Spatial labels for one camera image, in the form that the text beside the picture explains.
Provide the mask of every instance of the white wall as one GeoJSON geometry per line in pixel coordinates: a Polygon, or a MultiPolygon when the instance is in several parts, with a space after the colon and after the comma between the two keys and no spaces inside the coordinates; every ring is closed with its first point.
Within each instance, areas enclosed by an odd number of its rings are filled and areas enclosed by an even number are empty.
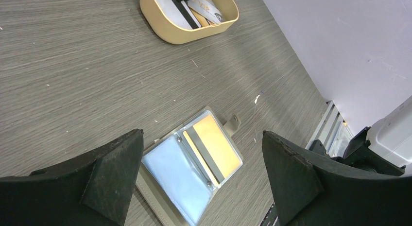
{"type": "Polygon", "coordinates": [[[412,0],[264,1],[354,134],[412,95],[412,0]]]}

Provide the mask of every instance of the desk surface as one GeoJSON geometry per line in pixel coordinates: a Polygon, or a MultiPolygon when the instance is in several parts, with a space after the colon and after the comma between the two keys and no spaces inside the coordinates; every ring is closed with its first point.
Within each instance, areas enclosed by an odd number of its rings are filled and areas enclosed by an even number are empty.
{"type": "MultiPolygon", "coordinates": [[[[133,128],[148,146],[205,105],[223,122],[237,110],[244,165],[201,224],[258,225],[272,201],[261,132],[305,145],[326,105],[263,1],[235,2],[228,31],[176,46],[153,33],[138,0],[0,0],[0,175],[133,128]]],[[[126,225],[159,225],[138,191],[126,225]]]]}

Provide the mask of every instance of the white device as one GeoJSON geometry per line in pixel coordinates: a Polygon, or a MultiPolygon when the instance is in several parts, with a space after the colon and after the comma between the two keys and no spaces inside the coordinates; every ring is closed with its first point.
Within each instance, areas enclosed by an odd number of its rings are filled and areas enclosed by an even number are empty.
{"type": "Polygon", "coordinates": [[[369,149],[401,168],[412,163],[412,96],[369,129],[369,149]]]}

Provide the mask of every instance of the beige storage box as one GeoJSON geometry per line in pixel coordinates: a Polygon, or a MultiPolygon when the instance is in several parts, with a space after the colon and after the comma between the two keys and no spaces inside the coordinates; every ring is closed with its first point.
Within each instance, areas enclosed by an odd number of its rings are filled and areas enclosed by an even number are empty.
{"type": "Polygon", "coordinates": [[[213,0],[213,2],[222,12],[226,22],[194,30],[184,29],[172,23],[160,9],[156,0],[140,0],[140,7],[150,26],[160,38],[172,44],[184,44],[222,33],[238,20],[239,10],[233,0],[213,0]]]}

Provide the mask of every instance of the open card holder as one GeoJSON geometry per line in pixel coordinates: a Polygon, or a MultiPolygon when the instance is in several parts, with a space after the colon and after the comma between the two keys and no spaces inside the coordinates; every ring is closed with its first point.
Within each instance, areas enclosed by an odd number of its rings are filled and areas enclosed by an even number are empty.
{"type": "Polygon", "coordinates": [[[216,191],[242,166],[231,135],[205,108],[157,141],[142,158],[136,185],[166,226],[196,226],[216,191]]]}

